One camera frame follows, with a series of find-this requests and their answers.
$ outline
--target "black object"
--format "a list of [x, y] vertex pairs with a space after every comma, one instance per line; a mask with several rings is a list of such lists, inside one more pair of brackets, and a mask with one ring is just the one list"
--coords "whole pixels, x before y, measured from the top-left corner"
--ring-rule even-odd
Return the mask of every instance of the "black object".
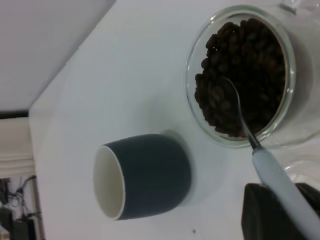
[[28, 224], [25, 221], [13, 222], [13, 239], [14, 240], [30, 240]]
[[94, 182], [108, 217], [141, 218], [178, 206], [189, 192], [191, 168], [177, 142], [147, 134], [103, 145], [96, 154]]
[[6, 205], [9, 202], [8, 178], [0, 179], [0, 202]]
[[[320, 216], [320, 192], [306, 183], [296, 186]], [[260, 184], [245, 186], [241, 226], [245, 240], [305, 240], [274, 193]]]
[[9, 233], [13, 229], [13, 216], [12, 211], [8, 208], [0, 208], [0, 225], [4, 227]]
[[33, 219], [13, 222], [14, 240], [36, 240], [35, 222]]

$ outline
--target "metal spoon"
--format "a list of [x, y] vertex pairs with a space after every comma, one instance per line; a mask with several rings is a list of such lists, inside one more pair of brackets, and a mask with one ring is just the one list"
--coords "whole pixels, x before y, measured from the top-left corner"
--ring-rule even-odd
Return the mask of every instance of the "metal spoon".
[[252, 146], [252, 162], [261, 182], [277, 196], [278, 201], [303, 236], [308, 240], [319, 240], [320, 219], [318, 215], [284, 172], [274, 155], [262, 147], [256, 136], [250, 131], [241, 111], [240, 98], [235, 85], [226, 77], [217, 82], [229, 83], [236, 93], [238, 116]]

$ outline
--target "cup rim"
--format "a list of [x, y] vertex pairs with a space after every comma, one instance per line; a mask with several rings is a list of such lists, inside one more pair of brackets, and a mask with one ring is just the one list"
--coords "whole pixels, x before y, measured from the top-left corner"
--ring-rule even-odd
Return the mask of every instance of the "cup rim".
[[115, 154], [115, 152], [107, 145], [101, 145], [98, 150], [96, 151], [96, 154], [95, 154], [95, 160], [98, 159], [99, 157], [99, 153], [101, 153], [102, 151], [107, 151], [108, 153], [110, 153], [112, 156], [113, 156], [113, 160], [116, 162], [116, 165], [118, 167], [118, 170], [119, 170], [119, 173], [120, 173], [120, 177], [121, 177], [121, 183], [122, 183], [122, 203], [121, 203], [121, 208], [119, 210], [119, 212], [117, 213], [116, 216], [112, 217], [112, 216], [109, 216], [107, 213], [105, 213], [107, 215], [108, 218], [112, 219], [112, 220], [118, 220], [123, 212], [124, 212], [124, 209], [125, 209], [125, 203], [126, 203], [126, 183], [125, 183], [125, 177], [124, 177], [124, 174], [123, 174], [123, 171], [122, 171], [122, 168], [121, 168], [121, 165], [120, 165], [120, 162], [119, 162], [119, 159], [117, 157], [117, 155]]

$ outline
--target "glass rim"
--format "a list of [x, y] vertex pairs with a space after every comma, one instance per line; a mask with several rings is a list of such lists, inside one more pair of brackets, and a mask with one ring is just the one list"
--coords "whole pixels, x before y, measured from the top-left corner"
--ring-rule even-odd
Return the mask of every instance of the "glass rim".
[[204, 31], [214, 23], [214, 21], [217, 21], [219, 18], [226, 16], [232, 17], [235, 15], [247, 15], [252, 16], [254, 18], [259, 19], [261, 22], [266, 24], [268, 28], [273, 32], [273, 34], [276, 36], [284, 57], [285, 62], [285, 85], [284, 85], [284, 91], [282, 94], [282, 99], [280, 102], [280, 105], [271, 119], [271, 121], [260, 131], [258, 132], [257, 139], [259, 141], [264, 140], [268, 136], [271, 135], [271, 133], [282, 123], [285, 116], [287, 115], [287, 112], [289, 110], [289, 107], [291, 105], [293, 94], [296, 87], [296, 59], [295, 59], [295, 53], [293, 50], [293, 46], [291, 44], [290, 38], [286, 32], [285, 27], [282, 25], [282, 23], [277, 20], [274, 16], [269, 14], [268, 12], [262, 10], [261, 8], [258, 8], [256, 6], [251, 5], [234, 5], [227, 8], [224, 8], [223, 10], [217, 12], [214, 14], [211, 18], [209, 18], [199, 29], [199, 31], [196, 33], [192, 44], [189, 48], [187, 59], [186, 59], [186, 68], [184, 71], [184, 96], [186, 97], [188, 106], [192, 112], [192, 116], [194, 120], [196, 121], [197, 125], [201, 128], [202, 132], [205, 133], [207, 137], [210, 138], [213, 142], [217, 143], [218, 145], [221, 145], [223, 147], [228, 148], [244, 148], [250, 145], [249, 140], [247, 137], [243, 138], [243, 140], [229, 140], [227, 138], [221, 137], [218, 134], [213, 135], [211, 132], [209, 132], [207, 129], [205, 129], [202, 126], [201, 120], [197, 118], [195, 111], [191, 104], [191, 99], [189, 99], [188, 96], [188, 70], [190, 65], [190, 59], [194, 53], [195, 46], [198, 43], [199, 39], [201, 38]]

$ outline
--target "cup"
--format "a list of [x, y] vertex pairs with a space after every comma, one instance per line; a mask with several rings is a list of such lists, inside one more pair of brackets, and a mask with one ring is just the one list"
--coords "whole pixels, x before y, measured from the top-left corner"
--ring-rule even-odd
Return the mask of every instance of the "cup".
[[113, 220], [168, 212], [184, 200], [190, 186], [186, 153], [164, 135], [107, 143], [95, 155], [95, 194], [103, 212]]

